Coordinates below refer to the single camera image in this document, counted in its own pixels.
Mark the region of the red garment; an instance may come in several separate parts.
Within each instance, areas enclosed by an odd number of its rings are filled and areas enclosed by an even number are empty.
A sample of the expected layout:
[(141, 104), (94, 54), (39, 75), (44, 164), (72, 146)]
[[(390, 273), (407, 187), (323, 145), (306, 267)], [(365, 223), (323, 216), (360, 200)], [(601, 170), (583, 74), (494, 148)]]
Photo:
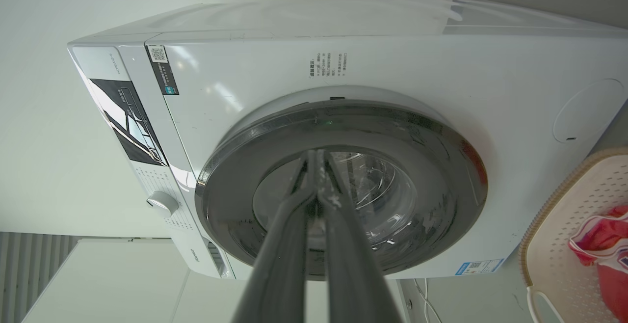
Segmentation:
[(597, 268), (603, 302), (628, 323), (628, 205), (587, 218), (568, 247), (583, 266)]

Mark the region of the white cabinet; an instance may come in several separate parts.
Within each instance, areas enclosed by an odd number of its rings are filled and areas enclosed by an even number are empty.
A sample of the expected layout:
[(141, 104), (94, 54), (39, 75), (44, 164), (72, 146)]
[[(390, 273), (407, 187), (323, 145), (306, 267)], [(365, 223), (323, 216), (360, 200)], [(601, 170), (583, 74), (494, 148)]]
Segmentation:
[(230, 323), (246, 285), (191, 271), (169, 240), (80, 240), (22, 323)]

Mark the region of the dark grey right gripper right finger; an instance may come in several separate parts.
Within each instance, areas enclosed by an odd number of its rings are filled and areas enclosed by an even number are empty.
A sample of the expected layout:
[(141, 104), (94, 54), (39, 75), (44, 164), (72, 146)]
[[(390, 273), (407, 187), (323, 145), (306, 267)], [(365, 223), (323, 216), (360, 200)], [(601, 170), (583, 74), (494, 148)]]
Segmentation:
[(324, 223), (330, 323), (402, 323), (348, 189), (330, 153), (315, 152), (316, 199)]

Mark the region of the dark round washing machine door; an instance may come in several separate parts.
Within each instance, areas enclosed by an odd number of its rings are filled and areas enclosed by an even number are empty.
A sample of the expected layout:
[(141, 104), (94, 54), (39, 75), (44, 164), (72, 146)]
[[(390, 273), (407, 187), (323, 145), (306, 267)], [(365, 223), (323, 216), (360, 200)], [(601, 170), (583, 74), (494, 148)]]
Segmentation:
[(229, 133), (201, 170), (195, 208), (226, 253), (253, 265), (310, 149), (332, 156), (386, 275), (449, 249), (484, 208), (484, 163), (446, 124), (367, 100), (304, 103)]

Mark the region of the white front-load washing machine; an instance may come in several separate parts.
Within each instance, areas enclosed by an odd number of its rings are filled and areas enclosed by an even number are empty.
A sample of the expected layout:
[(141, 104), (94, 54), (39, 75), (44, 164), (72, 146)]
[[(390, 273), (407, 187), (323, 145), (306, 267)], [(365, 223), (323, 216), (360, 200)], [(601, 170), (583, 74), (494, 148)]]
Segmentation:
[(70, 41), (147, 205), (191, 270), (247, 280), (195, 208), (229, 133), (304, 103), (401, 106), (484, 163), (473, 227), (391, 280), (494, 273), (628, 100), (628, 30), (477, 0), (197, 4)]

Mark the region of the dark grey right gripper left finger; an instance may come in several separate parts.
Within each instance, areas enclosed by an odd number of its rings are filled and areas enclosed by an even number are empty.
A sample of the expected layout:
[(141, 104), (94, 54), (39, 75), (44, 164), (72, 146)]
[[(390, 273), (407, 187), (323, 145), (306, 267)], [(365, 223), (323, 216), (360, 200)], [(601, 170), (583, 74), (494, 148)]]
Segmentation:
[(308, 207), (316, 198), (316, 152), (300, 164), (262, 243), (232, 323), (303, 323)]

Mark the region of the cream perforated laundry basket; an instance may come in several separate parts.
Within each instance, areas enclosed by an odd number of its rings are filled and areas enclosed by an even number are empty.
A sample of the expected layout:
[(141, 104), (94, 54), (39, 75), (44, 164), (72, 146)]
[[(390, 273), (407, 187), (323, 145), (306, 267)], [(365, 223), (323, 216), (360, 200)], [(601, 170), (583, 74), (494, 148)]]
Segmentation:
[(569, 247), (619, 205), (628, 205), (628, 147), (587, 157), (537, 213), (519, 251), (534, 323), (621, 323), (603, 301), (598, 269)]

